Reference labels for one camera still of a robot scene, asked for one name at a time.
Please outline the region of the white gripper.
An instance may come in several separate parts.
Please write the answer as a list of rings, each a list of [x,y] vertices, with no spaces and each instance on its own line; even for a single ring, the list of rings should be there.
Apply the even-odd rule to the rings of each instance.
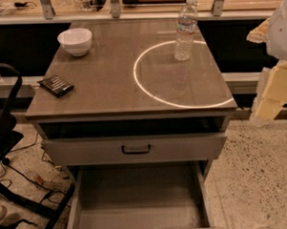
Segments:
[[[267,18],[254,30],[250,31],[246,39],[252,43],[267,42],[269,29]],[[282,106],[287,103],[287,60],[279,61],[271,70],[262,94],[263,100],[254,100],[251,108],[250,121],[257,127],[263,127],[279,115]]]

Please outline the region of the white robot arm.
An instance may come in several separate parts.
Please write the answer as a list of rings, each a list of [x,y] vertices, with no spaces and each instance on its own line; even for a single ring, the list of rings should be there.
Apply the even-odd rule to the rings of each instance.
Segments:
[[[271,17],[249,32],[246,39],[264,42],[267,53],[277,59],[272,69],[263,68],[257,82],[257,96],[250,120],[259,127],[271,123],[287,104],[287,0],[283,0]]]

